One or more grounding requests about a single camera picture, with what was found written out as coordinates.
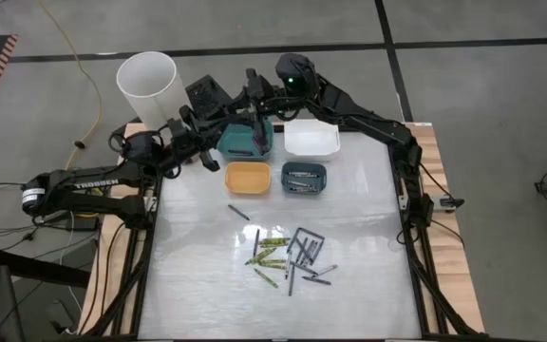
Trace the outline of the yellow plastic bin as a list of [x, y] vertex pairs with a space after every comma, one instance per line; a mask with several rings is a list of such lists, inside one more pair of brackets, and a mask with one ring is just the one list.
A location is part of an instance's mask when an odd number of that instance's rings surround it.
[[271, 168], [267, 163], [233, 161], [225, 170], [225, 186], [239, 195], [262, 195], [271, 185]]

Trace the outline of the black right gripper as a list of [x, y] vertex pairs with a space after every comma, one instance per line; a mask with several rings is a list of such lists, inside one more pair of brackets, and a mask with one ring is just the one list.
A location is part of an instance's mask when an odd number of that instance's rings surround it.
[[246, 69], [246, 77], [248, 113], [253, 117], [254, 138], [260, 139], [260, 117], [278, 114], [278, 108], [274, 103], [275, 90], [270, 82], [253, 68]]

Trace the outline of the blue-grey plastic bin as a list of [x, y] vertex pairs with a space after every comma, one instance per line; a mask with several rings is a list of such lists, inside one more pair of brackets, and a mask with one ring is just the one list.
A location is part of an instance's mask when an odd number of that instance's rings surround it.
[[[312, 172], [320, 175], [319, 178], [296, 178], [288, 176], [289, 172]], [[291, 187], [303, 187], [288, 184], [287, 181], [299, 181], [304, 182], [310, 185], [314, 185], [315, 188], [319, 190], [318, 193], [294, 193], [289, 191]], [[293, 194], [307, 194], [307, 195], [317, 195], [320, 194], [327, 186], [327, 169], [324, 165], [319, 163], [309, 163], [309, 162], [298, 162], [298, 161], [289, 161], [283, 164], [281, 169], [281, 184], [283, 189], [286, 192]]]

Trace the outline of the white power strip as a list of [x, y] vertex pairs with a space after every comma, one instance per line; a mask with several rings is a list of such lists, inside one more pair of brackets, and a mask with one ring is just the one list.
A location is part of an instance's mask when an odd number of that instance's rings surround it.
[[448, 195], [434, 196], [432, 198], [435, 211], [453, 212], [464, 205], [464, 199], [451, 198]]

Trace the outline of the wooden table board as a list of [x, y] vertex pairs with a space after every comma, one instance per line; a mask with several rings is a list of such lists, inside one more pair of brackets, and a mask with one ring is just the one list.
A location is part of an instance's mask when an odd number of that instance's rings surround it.
[[[446, 177], [433, 125], [408, 123], [406, 126], [422, 146], [424, 165], [433, 174], [431, 180], [424, 180], [424, 189], [431, 197], [440, 196], [446, 189]], [[92, 328], [104, 313], [101, 306], [112, 302], [125, 274], [123, 267], [126, 262], [136, 265], [140, 258], [145, 233], [132, 232], [120, 224], [121, 221], [113, 216], [104, 218], [99, 249], [78, 323], [82, 333]], [[474, 330], [482, 332], [481, 311], [455, 213], [437, 211], [433, 214], [432, 225], [418, 245], [420, 258], [425, 258], [426, 248], [431, 250], [432, 270], [436, 272], [441, 291], [462, 319]]]

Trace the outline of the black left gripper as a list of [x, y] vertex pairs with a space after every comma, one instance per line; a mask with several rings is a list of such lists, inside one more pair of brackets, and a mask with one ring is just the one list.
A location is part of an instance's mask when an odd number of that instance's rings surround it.
[[218, 171], [220, 165], [209, 150], [216, 146], [220, 130], [229, 124], [253, 127], [253, 109], [252, 104], [219, 104], [217, 114], [220, 119], [202, 120], [192, 108], [183, 105], [179, 109], [180, 118], [169, 119], [166, 123], [166, 129], [171, 134], [170, 143], [166, 146], [170, 156], [176, 160], [187, 160], [200, 153], [202, 165], [211, 172]]

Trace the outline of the black perforated box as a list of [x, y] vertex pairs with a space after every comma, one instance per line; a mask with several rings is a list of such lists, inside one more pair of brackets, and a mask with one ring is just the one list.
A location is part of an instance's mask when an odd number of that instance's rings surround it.
[[197, 118], [203, 121], [222, 119], [224, 107], [232, 98], [210, 75], [203, 76], [185, 88]]

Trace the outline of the white table lamp wooden base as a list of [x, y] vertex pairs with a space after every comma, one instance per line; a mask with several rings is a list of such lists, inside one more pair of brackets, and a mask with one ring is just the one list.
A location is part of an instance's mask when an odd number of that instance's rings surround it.
[[175, 61], [162, 52], [146, 51], [125, 60], [116, 83], [149, 130], [180, 119], [180, 108], [192, 106]]

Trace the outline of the teal plastic bin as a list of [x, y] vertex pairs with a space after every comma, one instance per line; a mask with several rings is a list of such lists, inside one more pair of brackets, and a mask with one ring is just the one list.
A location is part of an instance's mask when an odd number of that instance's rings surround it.
[[[269, 151], [262, 155], [259, 154], [255, 148], [253, 141], [253, 130], [240, 124], [229, 124], [223, 134], [221, 135], [217, 143], [217, 151], [227, 161], [249, 161], [249, 162], [262, 162], [269, 158], [270, 152], [273, 150], [274, 143], [274, 127], [270, 121], [266, 121], [267, 138]], [[233, 157], [227, 153], [228, 149], [234, 150], [251, 150], [254, 152], [253, 157]]]

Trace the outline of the white plastic bin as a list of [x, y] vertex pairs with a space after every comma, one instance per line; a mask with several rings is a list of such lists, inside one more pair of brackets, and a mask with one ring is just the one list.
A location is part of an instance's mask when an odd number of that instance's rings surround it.
[[284, 148], [295, 159], [330, 160], [341, 149], [339, 128], [315, 119], [286, 122]]

